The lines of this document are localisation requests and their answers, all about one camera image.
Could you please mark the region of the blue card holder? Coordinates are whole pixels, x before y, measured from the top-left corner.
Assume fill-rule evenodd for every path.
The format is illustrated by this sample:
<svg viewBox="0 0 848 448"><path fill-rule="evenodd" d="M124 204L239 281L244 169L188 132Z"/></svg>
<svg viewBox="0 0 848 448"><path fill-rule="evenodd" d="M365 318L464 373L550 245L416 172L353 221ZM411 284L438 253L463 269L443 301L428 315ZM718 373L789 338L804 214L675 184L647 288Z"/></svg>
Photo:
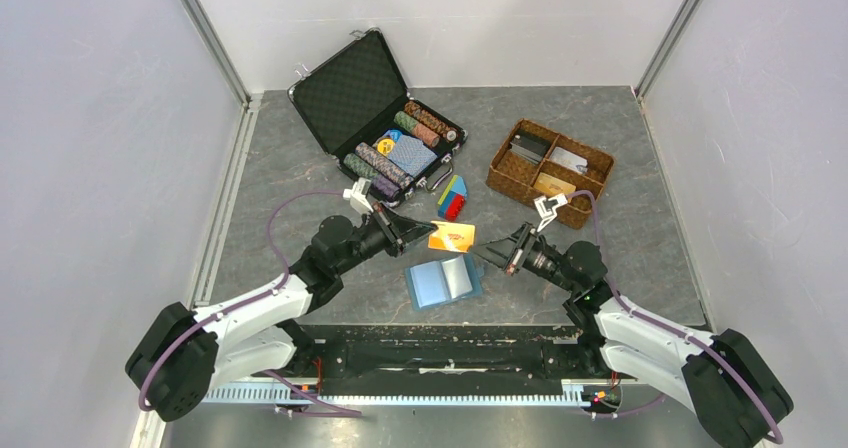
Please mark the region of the blue card holder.
<svg viewBox="0 0 848 448"><path fill-rule="evenodd" d="M481 296L484 267L470 254L430 261L405 269L414 310L423 311Z"/></svg>

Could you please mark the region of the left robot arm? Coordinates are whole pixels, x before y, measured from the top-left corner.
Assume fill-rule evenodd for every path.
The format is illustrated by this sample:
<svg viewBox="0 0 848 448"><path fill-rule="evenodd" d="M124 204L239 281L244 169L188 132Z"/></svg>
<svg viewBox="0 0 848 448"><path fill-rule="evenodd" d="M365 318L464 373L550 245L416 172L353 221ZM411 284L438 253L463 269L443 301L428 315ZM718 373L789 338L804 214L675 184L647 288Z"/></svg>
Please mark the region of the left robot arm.
<svg viewBox="0 0 848 448"><path fill-rule="evenodd" d="M345 273L380 253L397 258L436 229L381 203L360 225L333 215L300 258L265 285L202 309L181 302L162 308L125 364L139 408L171 422L222 384L264 371L306 373L314 349L296 319L328 304Z"/></svg>

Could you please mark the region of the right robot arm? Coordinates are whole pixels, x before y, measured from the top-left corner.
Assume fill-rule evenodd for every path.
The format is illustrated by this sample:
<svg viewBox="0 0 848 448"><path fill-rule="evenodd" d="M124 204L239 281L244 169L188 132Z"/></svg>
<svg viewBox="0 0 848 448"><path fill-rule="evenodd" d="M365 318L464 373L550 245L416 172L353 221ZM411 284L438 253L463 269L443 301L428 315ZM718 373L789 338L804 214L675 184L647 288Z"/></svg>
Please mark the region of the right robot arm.
<svg viewBox="0 0 848 448"><path fill-rule="evenodd" d="M472 254L508 275L528 271L568 294L563 306L581 330L577 360L591 376L631 376L689 409L722 447L781 441L794 402L742 333L689 328L652 314L611 285L600 247L577 241L560 251L529 223Z"/></svg>

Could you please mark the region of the blue playing card deck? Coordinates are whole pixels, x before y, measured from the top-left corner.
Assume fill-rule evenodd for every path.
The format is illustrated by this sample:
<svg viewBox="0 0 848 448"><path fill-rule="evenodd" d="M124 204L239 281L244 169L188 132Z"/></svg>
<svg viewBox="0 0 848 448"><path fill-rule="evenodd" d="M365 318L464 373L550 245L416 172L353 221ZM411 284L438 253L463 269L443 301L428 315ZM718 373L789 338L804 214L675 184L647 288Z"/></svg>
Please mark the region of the blue playing card deck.
<svg viewBox="0 0 848 448"><path fill-rule="evenodd" d="M437 158L422 140L402 135L389 151L387 158L410 176L419 176Z"/></svg>

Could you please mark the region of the gold VIP card stack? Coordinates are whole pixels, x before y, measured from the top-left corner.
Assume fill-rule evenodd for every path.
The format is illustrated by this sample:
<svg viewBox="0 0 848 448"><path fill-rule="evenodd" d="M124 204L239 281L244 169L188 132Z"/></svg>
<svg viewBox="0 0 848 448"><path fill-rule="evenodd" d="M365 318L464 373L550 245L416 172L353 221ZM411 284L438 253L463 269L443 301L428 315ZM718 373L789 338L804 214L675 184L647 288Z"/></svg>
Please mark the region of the gold VIP card stack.
<svg viewBox="0 0 848 448"><path fill-rule="evenodd" d="M570 195L577 190L574 184L544 172L540 172L536 177L533 188L546 197L555 197L559 194Z"/></svg>

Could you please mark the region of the dark card stack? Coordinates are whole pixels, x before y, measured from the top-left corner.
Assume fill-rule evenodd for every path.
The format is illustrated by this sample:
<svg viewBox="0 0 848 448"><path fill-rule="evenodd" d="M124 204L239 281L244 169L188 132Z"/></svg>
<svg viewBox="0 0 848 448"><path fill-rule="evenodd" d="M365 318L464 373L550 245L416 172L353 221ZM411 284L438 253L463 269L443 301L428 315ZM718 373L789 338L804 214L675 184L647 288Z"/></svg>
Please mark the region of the dark card stack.
<svg viewBox="0 0 848 448"><path fill-rule="evenodd" d="M551 141L525 130L518 130L510 140L510 151L538 165L545 158L551 145Z"/></svg>

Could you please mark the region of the white card stack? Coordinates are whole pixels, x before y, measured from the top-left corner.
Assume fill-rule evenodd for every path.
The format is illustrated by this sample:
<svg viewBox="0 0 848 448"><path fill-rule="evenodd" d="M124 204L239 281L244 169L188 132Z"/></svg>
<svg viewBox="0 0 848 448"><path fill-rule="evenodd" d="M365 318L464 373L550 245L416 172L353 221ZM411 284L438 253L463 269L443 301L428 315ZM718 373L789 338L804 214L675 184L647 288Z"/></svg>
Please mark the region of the white card stack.
<svg viewBox="0 0 848 448"><path fill-rule="evenodd" d="M588 160L562 147L555 147L549 160L574 172L586 175L589 169Z"/></svg>

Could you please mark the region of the green purple chip stack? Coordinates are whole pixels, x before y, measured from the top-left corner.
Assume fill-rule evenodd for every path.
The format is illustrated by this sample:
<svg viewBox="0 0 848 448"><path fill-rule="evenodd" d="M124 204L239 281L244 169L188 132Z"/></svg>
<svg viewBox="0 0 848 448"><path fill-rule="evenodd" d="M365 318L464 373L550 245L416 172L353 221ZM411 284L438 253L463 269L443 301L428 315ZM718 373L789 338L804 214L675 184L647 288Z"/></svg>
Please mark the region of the green purple chip stack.
<svg viewBox="0 0 848 448"><path fill-rule="evenodd" d="M358 177L369 180L371 186L384 197L392 199L400 193L400 188L394 182L358 155L354 153L347 154L343 159L343 164Z"/></svg>

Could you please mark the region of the colourful toy brick block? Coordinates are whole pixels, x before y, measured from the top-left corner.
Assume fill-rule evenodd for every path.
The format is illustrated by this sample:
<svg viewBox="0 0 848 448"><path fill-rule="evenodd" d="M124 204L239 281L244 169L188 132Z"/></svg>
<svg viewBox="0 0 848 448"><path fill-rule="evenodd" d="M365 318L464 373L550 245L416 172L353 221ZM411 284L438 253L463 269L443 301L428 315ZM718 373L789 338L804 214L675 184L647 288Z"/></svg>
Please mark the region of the colourful toy brick block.
<svg viewBox="0 0 848 448"><path fill-rule="evenodd" d="M437 203L437 216L453 222L463 210L468 198L468 190L464 178L454 175Z"/></svg>

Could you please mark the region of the yellow dealer chip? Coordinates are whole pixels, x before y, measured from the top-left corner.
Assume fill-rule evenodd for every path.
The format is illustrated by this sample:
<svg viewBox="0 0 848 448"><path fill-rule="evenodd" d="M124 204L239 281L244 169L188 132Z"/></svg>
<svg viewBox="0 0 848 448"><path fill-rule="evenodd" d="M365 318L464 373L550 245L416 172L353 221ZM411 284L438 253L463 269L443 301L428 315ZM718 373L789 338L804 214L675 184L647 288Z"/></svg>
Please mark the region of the yellow dealer chip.
<svg viewBox="0 0 848 448"><path fill-rule="evenodd" d="M395 141L391 138L381 138L376 144L376 150L383 156L387 156L395 147Z"/></svg>

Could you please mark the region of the woven wicker basket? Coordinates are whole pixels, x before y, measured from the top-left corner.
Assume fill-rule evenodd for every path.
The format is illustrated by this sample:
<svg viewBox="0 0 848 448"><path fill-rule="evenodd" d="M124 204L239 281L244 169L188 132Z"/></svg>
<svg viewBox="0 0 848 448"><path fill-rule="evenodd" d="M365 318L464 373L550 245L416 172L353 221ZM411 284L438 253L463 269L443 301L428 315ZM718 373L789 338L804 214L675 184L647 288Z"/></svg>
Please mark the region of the woven wicker basket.
<svg viewBox="0 0 848 448"><path fill-rule="evenodd" d="M539 141L544 148L540 159L532 161L514 151L512 142L516 137ZM554 151L557 148L586 159L588 162L586 171L581 173L556 162ZM534 199L543 194L538 182L539 177L548 175L573 185L578 191L587 190L599 199L614 166L615 158L611 154L534 121L520 119L490 162L486 185L508 198L531 207Z"/></svg>

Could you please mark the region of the green pink chip stack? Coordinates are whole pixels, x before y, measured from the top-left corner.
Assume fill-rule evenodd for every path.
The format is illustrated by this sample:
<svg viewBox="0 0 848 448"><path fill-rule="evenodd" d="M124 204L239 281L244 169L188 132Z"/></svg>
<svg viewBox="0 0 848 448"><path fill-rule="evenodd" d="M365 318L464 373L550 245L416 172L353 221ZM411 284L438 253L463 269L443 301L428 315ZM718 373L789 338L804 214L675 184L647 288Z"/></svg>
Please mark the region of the green pink chip stack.
<svg viewBox="0 0 848 448"><path fill-rule="evenodd" d="M398 111L394 115L394 122L415 138L421 140L426 146L430 148L438 146L440 136L411 115L403 111Z"/></svg>

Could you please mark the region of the brown orange chip stack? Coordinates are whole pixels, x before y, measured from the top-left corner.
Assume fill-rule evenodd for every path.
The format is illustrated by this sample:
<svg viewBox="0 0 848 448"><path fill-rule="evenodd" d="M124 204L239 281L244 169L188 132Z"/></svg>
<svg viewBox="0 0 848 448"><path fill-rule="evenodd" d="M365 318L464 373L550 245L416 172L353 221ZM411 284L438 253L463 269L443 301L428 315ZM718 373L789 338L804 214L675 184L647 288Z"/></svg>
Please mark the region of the brown orange chip stack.
<svg viewBox="0 0 848 448"><path fill-rule="evenodd" d="M442 121L414 101L408 101L404 105L404 112L449 142L456 141L459 138L456 128Z"/></svg>

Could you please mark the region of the black poker chip case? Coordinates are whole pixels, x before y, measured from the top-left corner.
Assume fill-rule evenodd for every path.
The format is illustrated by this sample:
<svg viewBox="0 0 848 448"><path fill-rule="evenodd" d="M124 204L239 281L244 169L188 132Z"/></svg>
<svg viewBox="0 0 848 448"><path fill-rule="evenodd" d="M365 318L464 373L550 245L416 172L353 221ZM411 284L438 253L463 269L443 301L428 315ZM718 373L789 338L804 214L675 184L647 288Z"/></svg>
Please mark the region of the black poker chip case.
<svg viewBox="0 0 848 448"><path fill-rule="evenodd" d="M459 138L449 142L440 135L439 144L430 148L437 156L413 184L392 199L386 198L372 186L370 194L390 207L396 207L417 191L430 190L429 176L442 167L450 166L456 152L465 143L466 131L413 98L390 47L378 28L356 31L354 39L327 61L302 77L288 90L288 97L322 150L337 160L340 170L356 180L354 172L343 159L359 143L375 148L381 138L395 142L402 136L412 136L394 122L398 111L414 101L442 121L456 128Z"/></svg>

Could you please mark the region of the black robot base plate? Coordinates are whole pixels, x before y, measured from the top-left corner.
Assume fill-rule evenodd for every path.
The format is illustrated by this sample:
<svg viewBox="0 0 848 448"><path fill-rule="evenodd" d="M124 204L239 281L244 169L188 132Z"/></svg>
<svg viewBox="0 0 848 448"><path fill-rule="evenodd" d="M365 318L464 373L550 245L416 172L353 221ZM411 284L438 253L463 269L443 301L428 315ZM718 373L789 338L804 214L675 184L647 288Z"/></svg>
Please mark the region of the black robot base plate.
<svg viewBox="0 0 848 448"><path fill-rule="evenodd" d="M563 380L607 385L611 371L570 325L304 325L278 374L326 395L553 395Z"/></svg>

